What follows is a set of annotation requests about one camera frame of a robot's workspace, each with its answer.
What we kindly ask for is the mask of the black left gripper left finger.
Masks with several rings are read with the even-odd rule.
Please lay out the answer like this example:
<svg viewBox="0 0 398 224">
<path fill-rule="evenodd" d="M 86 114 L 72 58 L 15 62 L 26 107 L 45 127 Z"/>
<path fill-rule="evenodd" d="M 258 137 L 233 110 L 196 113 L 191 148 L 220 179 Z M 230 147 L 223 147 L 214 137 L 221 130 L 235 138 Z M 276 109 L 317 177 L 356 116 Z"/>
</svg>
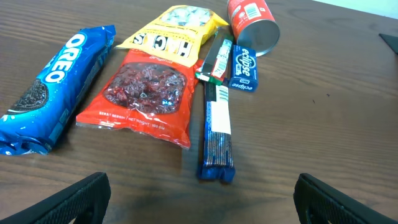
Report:
<svg viewBox="0 0 398 224">
<path fill-rule="evenodd" d="M 95 172 L 43 201 L 1 220 L 10 224 L 102 224 L 111 197 L 108 176 Z"/>
</svg>

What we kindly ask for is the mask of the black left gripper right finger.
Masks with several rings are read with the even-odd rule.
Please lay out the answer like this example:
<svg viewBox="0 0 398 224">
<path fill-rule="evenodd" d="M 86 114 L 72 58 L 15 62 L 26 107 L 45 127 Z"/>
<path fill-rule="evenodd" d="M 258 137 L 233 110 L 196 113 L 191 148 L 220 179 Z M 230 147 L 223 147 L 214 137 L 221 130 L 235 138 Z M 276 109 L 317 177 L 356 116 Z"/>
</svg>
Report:
<svg viewBox="0 0 398 224">
<path fill-rule="evenodd" d="M 294 188 L 300 223 L 397 224 L 308 173 L 301 173 Z"/>
</svg>

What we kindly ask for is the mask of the red Hacks candy bag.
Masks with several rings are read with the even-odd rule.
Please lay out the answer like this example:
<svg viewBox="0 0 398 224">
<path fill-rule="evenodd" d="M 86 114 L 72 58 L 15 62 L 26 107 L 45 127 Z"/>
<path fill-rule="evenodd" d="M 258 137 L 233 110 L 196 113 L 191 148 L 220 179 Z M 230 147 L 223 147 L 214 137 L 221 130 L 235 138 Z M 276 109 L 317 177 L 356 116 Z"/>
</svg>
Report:
<svg viewBox="0 0 398 224">
<path fill-rule="evenodd" d="M 131 49 L 117 72 L 76 116 L 79 126 L 130 129 L 191 146 L 190 113 L 197 80 L 191 67 Z"/>
</svg>

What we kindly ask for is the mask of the red Pringles can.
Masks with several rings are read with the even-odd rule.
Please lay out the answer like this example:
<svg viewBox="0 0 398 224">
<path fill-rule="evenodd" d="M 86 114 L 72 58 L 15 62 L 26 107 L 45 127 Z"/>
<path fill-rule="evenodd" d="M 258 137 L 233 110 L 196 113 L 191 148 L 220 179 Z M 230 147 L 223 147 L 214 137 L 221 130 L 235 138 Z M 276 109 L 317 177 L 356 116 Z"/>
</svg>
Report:
<svg viewBox="0 0 398 224">
<path fill-rule="evenodd" d="M 236 43 L 255 50 L 256 56 L 278 43 L 280 29 L 265 0 L 228 0 L 227 13 Z"/>
</svg>

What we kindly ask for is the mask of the yellow Hacks candy bag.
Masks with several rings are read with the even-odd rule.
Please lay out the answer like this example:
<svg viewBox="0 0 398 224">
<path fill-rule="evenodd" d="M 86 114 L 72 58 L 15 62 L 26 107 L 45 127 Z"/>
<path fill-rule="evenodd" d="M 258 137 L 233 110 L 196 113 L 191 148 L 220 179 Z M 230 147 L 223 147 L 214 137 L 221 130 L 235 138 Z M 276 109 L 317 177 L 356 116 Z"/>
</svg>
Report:
<svg viewBox="0 0 398 224">
<path fill-rule="evenodd" d="M 198 60 L 200 47 L 218 28 L 228 25 L 210 9 L 172 6 L 116 48 L 141 50 L 191 67 Z"/>
</svg>

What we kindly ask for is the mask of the dark green box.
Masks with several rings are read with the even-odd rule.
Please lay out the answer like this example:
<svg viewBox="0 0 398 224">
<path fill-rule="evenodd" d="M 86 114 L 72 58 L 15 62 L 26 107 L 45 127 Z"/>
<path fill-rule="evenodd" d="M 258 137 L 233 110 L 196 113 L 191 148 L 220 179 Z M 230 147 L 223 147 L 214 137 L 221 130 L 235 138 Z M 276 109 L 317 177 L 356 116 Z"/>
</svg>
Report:
<svg viewBox="0 0 398 224">
<path fill-rule="evenodd" d="M 390 49 L 398 54 L 398 37 L 388 34 L 379 34 L 379 37 L 390 47 Z"/>
</svg>

